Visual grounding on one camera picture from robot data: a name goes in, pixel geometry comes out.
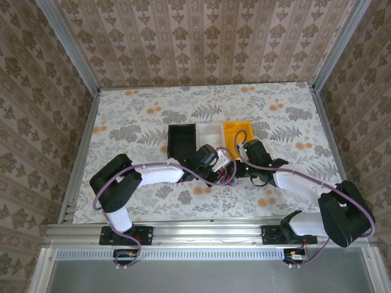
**patterned wallpaper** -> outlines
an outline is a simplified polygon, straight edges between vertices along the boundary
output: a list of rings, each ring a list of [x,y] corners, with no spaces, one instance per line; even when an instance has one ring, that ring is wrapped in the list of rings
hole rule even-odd
[[[100,87],[312,82],[353,0],[56,0]]]
[[[321,97],[348,178],[369,202],[391,276],[391,1],[372,0]]]
[[[0,292],[24,292],[92,97],[34,1],[0,1]]]

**vent grille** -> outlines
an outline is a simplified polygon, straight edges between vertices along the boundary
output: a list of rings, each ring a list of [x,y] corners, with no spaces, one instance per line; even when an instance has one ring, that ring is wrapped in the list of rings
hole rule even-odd
[[[56,260],[111,260],[114,249],[60,249]],[[141,259],[150,261],[165,260],[279,260],[284,259],[283,249],[187,249],[187,248],[146,248],[141,251]]]

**white connector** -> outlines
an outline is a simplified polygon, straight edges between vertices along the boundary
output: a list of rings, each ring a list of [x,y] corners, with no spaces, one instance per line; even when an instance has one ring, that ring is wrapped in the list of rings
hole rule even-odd
[[[231,162],[228,155],[223,153],[222,150],[217,150],[217,155],[218,155],[217,162],[212,167],[212,171],[214,172],[217,172],[221,168],[224,168],[226,165],[228,165]]]
[[[291,255],[292,260],[294,261],[308,261],[308,255]]]

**gray leaf pattern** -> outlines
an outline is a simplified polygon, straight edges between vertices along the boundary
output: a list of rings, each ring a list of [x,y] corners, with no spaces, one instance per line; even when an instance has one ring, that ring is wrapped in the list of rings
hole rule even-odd
[[[155,195],[161,199],[165,199],[168,196],[168,194],[173,191],[174,190],[169,186],[162,186],[156,191]]]
[[[89,180],[116,154],[127,154],[135,164],[167,159],[169,124],[251,121],[254,137],[272,158],[286,159],[319,179],[338,182],[317,118],[305,82],[102,91],[74,222],[104,222],[103,215],[92,209],[95,194]],[[20,167],[10,159],[3,161],[5,172]],[[312,211],[310,203],[296,194],[273,186],[256,188],[246,179],[235,187],[208,188],[196,180],[149,184],[135,191],[126,208],[133,221]]]
[[[112,130],[109,137],[116,141],[126,140],[127,142],[135,142],[137,140],[137,134],[135,132],[140,131],[141,128],[139,125],[122,126],[120,129]]]
[[[312,113],[303,109],[288,107],[285,113],[289,114],[288,118],[292,121],[298,121],[299,119],[308,120],[312,118]]]
[[[178,201],[182,204],[190,204],[191,202],[191,194],[188,190],[182,191],[178,196]]]
[[[290,142],[293,141],[295,137],[300,137],[301,132],[298,127],[294,127],[293,125],[291,127],[284,126],[285,128],[282,128],[280,126],[277,126],[277,129],[273,130],[270,139],[271,140],[278,140],[279,142]]]

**wire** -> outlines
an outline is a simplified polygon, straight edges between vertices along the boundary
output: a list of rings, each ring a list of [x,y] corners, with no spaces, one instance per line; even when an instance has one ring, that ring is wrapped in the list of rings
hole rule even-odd
[[[304,253],[307,255],[308,254],[307,241],[305,239],[303,239],[303,242],[304,242]]]
[[[299,250],[292,250],[292,251],[294,251],[295,253],[297,253],[297,252],[299,252],[299,251],[301,251],[301,250],[303,250],[304,249],[304,244],[299,248]]]
[[[230,175],[227,173],[227,170],[222,169],[221,176],[216,182],[226,183],[226,186],[232,186],[232,187],[239,184],[239,180],[237,178],[233,178],[231,181],[228,181],[229,176]]]
[[[247,161],[245,158],[243,158],[243,156],[240,154],[239,150],[238,150],[238,144],[237,144],[237,140],[238,140],[238,136],[239,134],[241,134],[242,132],[245,132],[245,130],[240,130],[238,131],[238,133],[236,133],[236,136],[235,136],[235,139],[234,139],[234,146],[235,146],[235,151],[236,153],[238,154],[239,158],[245,163],[247,164],[248,166],[251,166],[253,168],[256,168],[256,169],[260,169],[260,170],[266,170],[266,171],[280,171],[280,172],[289,172],[289,173],[292,173],[294,175],[299,175],[300,177],[303,177],[309,181],[312,181],[314,183],[317,183],[318,185],[320,186],[323,186],[327,189],[330,189],[332,191],[334,191],[335,193],[337,193],[339,196],[341,196],[342,198],[344,198],[345,200],[347,200],[348,202],[352,203],[357,209],[360,210],[360,212],[362,212],[368,219],[368,221],[370,222],[371,224],[371,231],[367,234],[364,234],[362,235],[361,237],[372,237],[375,232],[376,232],[376,225],[375,225],[375,221],[372,219],[371,215],[369,214],[369,212],[367,212],[366,209],[364,209],[356,200],[353,200],[352,198],[350,198],[349,196],[347,196],[346,194],[344,194],[342,191],[338,190],[337,188],[335,188],[334,186],[331,186],[327,183],[324,183],[320,180],[317,180],[315,178],[312,178],[311,176],[309,175],[306,175],[304,173],[301,173],[299,171],[296,171],[296,170],[291,170],[291,169],[287,169],[287,168],[271,168],[271,167],[261,167],[261,166],[257,166],[257,165],[254,165],[252,163],[250,163],[249,161]]]
[[[129,255],[129,256],[132,256],[131,254],[132,254],[131,252],[126,251],[126,250],[121,250],[121,251],[118,251],[118,252],[117,252],[117,254],[115,255],[115,258],[114,258],[114,263],[116,264],[117,269],[119,269],[120,266],[121,266],[121,265],[118,263],[118,257],[119,257],[120,255]],[[124,269],[127,269],[128,266],[132,266],[132,265],[134,264],[134,262],[133,262],[132,264],[131,264],[131,262],[132,262],[132,261],[129,261],[127,264],[124,264],[124,265],[123,265],[123,268],[124,268]]]
[[[250,177],[250,181],[251,181],[252,185],[254,185],[255,187],[264,187],[264,186],[268,185],[267,182],[264,183],[264,184],[262,184],[262,185],[256,185],[256,184],[254,183],[254,181],[252,180],[252,177]]]
[[[301,264],[298,264],[296,261],[294,261],[293,259],[290,259],[290,258],[285,258],[287,260],[289,260],[290,262],[292,262],[295,266],[304,266],[306,264],[310,264],[311,262],[313,262],[314,260],[316,260],[316,258],[318,258],[318,256],[321,254],[321,252],[326,248],[327,244],[330,242],[330,238],[327,238],[327,240],[325,241],[325,243],[322,245],[322,247],[313,255],[311,256],[311,258],[308,260],[308,261],[303,261]]]
[[[98,191],[96,197],[93,199],[93,203],[92,203],[92,208],[95,210],[95,211],[100,211],[102,210],[102,213],[104,215],[104,217],[106,218],[106,220],[108,221],[108,224],[111,228],[111,230],[113,230],[113,232],[115,232],[115,234],[118,234],[119,236],[121,237],[124,237],[124,238],[127,238],[127,239],[130,239],[132,240],[133,242],[136,243],[137,245],[137,253],[136,253],[136,256],[134,257],[134,259],[132,261],[130,261],[126,267],[129,267],[129,266],[132,266],[133,264],[136,263],[138,257],[140,256],[140,253],[141,253],[141,244],[140,242],[132,237],[132,236],[129,236],[129,235],[126,235],[126,234],[123,234],[121,233],[120,231],[118,231],[113,225],[112,223],[110,222],[110,219],[109,217],[107,216],[107,214],[103,211],[102,207],[98,207],[97,206],[97,203],[98,203],[98,200],[99,198],[102,196],[103,192],[110,186],[110,184],[112,184],[118,177],[122,176],[123,174],[125,174],[126,172],[129,172],[133,169],[136,169],[136,168],[146,168],[146,167],[176,167],[176,168],[180,168],[184,171],[187,171],[189,172],[190,174],[192,174],[194,177],[196,177],[197,179],[209,184],[209,185],[212,185],[212,186],[225,186],[227,185],[233,178],[235,178],[235,175],[236,175],[236,161],[235,161],[235,157],[233,155],[233,153],[228,149],[228,148],[224,148],[224,147],[219,147],[217,148],[216,150],[224,150],[226,151],[232,161],[233,161],[233,172],[231,174],[231,176],[229,177],[228,179],[228,182],[227,183],[222,183],[222,184],[218,184],[218,183],[214,183],[214,182],[209,182],[205,179],[203,179],[201,176],[199,176],[197,173],[193,172],[192,170],[180,165],[180,164],[175,164],[175,163],[170,163],[170,162],[161,162],[161,163],[148,163],[148,164],[138,164],[138,165],[134,165],[134,166],[129,166],[127,168],[124,168],[122,169],[121,171],[119,171],[117,174],[115,174],[112,178],[109,179],[109,181],[106,182],[106,184]],[[115,264],[117,266],[121,266],[120,264],[118,264],[117,260],[115,260]]]

